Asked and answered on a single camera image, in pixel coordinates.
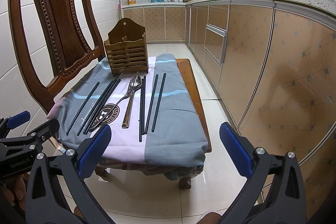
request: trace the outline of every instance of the bamboo cutlery caddy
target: bamboo cutlery caddy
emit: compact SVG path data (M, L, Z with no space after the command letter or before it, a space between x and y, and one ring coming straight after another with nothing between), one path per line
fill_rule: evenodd
M109 32L104 46L113 76L139 71L148 73L145 27L123 18Z

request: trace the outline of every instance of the carved chair back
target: carved chair back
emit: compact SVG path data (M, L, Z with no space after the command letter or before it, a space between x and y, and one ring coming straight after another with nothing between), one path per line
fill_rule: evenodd
M82 0L84 14L90 30L94 49L91 49L81 31L76 16L74 0L34 0L44 32L53 80L44 86L30 58L22 23L20 0L8 0L9 21L16 59L31 96L45 112L54 105L54 97L92 60L105 57L90 0Z

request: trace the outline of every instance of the chopstick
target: chopstick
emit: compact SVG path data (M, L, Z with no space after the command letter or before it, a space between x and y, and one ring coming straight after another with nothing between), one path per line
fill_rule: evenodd
M159 78L159 75L156 75L156 76L155 76L155 80L154 80L153 90L152 90L151 102L150 102L150 104L149 104L149 109L148 109L148 115L147 115L147 121L146 121L145 134L147 134L147 132L148 132L149 120L150 120L150 118L151 118L151 113L152 113L152 108L153 108L153 103L154 103L154 97L155 97L155 90L156 90L156 85L157 85L157 83L158 83L158 78Z
M111 87L110 89L106 90L105 94L102 94L102 99L100 101L100 104L98 105L98 107L95 109L94 114L90 117L89 122L86 124L83 134L87 135L87 133L89 132L89 128L91 127L92 123L94 122L96 116L98 115L98 113L101 111L102 107L105 105L105 103L107 102L107 100L109 99L109 97L111 96L111 94L114 92L114 90L116 89L116 87L118 86L118 84L121 82L121 79L118 79Z
M72 128L72 126L75 123L75 120L78 118L79 114L81 113L81 111L83 110L84 106L86 105L86 103L88 102L88 100L91 98L92 94L94 93L94 91L97 89L97 87L99 86L99 82L97 82L97 84L93 87L93 89L90 91L89 95L86 97L85 101L83 102L83 104L81 105L81 107L79 108L78 112L76 113L74 119L72 120L66 135L69 135L70 129Z
M146 76L142 79L141 84L141 92L140 92L140 112L139 112L139 142L142 142L142 135L143 135L143 123L144 123L144 110L143 110L143 98L144 98L144 87L146 86Z
M86 118L85 121L83 122L82 126L80 127L80 129L79 129L79 131L78 131L78 133L77 133L77 136L79 136L79 134L81 133L81 131L82 131L82 129L84 128L84 126L85 126L86 121L88 120L88 118L91 117L91 114L95 111L96 107L98 107L98 104L99 104L99 102L102 100L103 95L104 95L104 94L107 92L107 90L110 89L110 88L113 86L113 84L115 84L116 82L117 82L117 80L114 79L114 80L112 80L112 81L108 84L108 86L107 86L106 89L103 91L103 93L101 94L101 96L99 97L99 99L97 100L97 102L94 104L94 106L93 106L93 108L92 108L90 114L87 116L87 118Z
M161 103L161 98L162 98L162 93L163 93L163 87L165 85L165 80L166 80L166 73L163 74L162 82L161 82L161 88L160 88L160 93L159 93L159 98L157 99L157 105L155 109L155 115L154 115L154 121L153 121L153 126L152 126L152 132L155 130L155 125L156 125L156 120L158 119L158 114L159 114L159 108L160 108L160 103Z

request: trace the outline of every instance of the round logo on cloth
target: round logo on cloth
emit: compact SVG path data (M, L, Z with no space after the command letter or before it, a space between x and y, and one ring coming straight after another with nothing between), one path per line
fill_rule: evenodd
M92 126L96 126L96 124L103 119L103 117L109 113L109 111L114 107L114 104L107 104L103 106L103 109L98 113L95 117ZM104 121L100 124L100 127L112 123L119 115L120 108L117 106L112 113L110 113L107 117L104 118Z

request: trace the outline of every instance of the spoon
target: spoon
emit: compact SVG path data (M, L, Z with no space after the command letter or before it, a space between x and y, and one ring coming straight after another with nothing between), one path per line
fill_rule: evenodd
M104 117L94 126L89 128L89 131L92 132L95 128L97 128L98 126L100 126L100 124L104 121L105 117L107 117L108 115L110 115L112 113L112 111L117 107L117 105L124 99L127 99L128 97L131 96L133 88L135 87L135 80L139 78L140 79L140 87L141 87L141 77L140 76L133 76L132 79L129 82L128 85L128 89L126 94L114 105L114 107L106 114L104 115Z
M141 77L139 75L135 76L135 83L131 92L131 96L129 98L129 102L127 105L127 109L126 109L126 113L125 113L125 117L124 117L124 121L122 123L122 128L128 128L129 127L129 121L131 119L131 111L132 111L132 104L133 104L133 99L134 99L134 94L137 90L139 90L141 88L142 85L142 80Z

